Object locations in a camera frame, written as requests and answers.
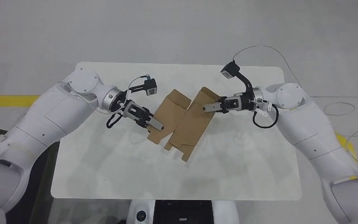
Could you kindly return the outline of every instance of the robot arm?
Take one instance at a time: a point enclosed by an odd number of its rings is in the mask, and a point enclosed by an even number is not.
[[[227,113],[250,110],[270,116],[282,135],[310,161],[318,173],[324,201],[338,223],[358,223],[358,164],[339,144],[331,122],[317,104],[295,83],[252,88],[239,67],[230,62],[222,70],[226,78],[238,77],[246,91],[221,97],[205,111]]]
[[[106,86],[93,71],[76,70],[41,95],[29,111],[5,135],[0,136],[0,216],[12,209],[23,196],[36,159],[56,141],[76,130],[97,108],[119,113],[141,127],[163,125],[153,114],[128,100],[128,91],[156,93],[149,75],[144,85],[123,92]]]

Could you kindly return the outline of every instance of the gray floor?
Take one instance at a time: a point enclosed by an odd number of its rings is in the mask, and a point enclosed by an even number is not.
[[[239,49],[266,44],[308,94],[358,96],[357,11],[355,0],[0,0],[0,94],[39,95],[81,61],[226,64]],[[237,62],[278,66],[294,81],[272,49],[247,50]],[[317,99],[322,108],[335,101]],[[0,108],[0,128],[25,111]],[[330,118],[350,135],[357,117]],[[300,153],[298,163],[301,200],[238,202],[242,223],[335,223],[318,176]]]

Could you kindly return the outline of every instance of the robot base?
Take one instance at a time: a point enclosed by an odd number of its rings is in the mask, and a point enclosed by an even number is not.
[[[232,200],[132,200],[127,224],[239,224]]]

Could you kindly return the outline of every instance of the brown cardboard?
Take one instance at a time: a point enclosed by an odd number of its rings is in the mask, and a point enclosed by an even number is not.
[[[154,131],[154,128],[151,128],[153,131],[150,130],[148,139],[158,144],[161,139],[174,131],[164,148],[170,150],[172,146],[176,147],[183,152],[182,160],[187,162],[215,114],[214,112],[204,112],[202,108],[205,104],[214,103],[219,98],[217,94],[203,87],[196,95],[188,111],[183,111],[186,110],[185,106],[187,107],[188,104],[185,103],[188,103],[189,99],[180,92],[173,90],[154,115],[156,119],[163,123],[164,130],[168,126],[167,131],[161,133],[162,131]],[[179,111],[175,111],[175,115],[171,115],[174,108],[179,108]]]
[[[163,130],[157,130],[152,126],[148,126],[150,131],[148,140],[155,144],[173,133],[178,127],[181,119],[186,114],[186,109],[189,107],[191,100],[177,90],[173,90],[162,102],[156,111],[154,118],[159,120],[163,125]]]

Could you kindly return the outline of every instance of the table surface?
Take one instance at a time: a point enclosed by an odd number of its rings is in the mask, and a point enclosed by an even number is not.
[[[220,74],[223,66],[81,62],[107,85],[127,88],[149,73],[158,93],[130,95],[151,112],[174,88],[192,100],[206,86],[218,95],[243,92],[244,84]],[[277,67],[241,67],[253,86],[284,82]],[[298,200],[302,192],[296,152],[276,127],[260,129],[249,111],[215,114],[187,163],[147,140],[148,132],[130,119],[106,128],[109,115],[94,112],[60,141],[51,187],[54,198]],[[270,124],[269,118],[258,118]]]

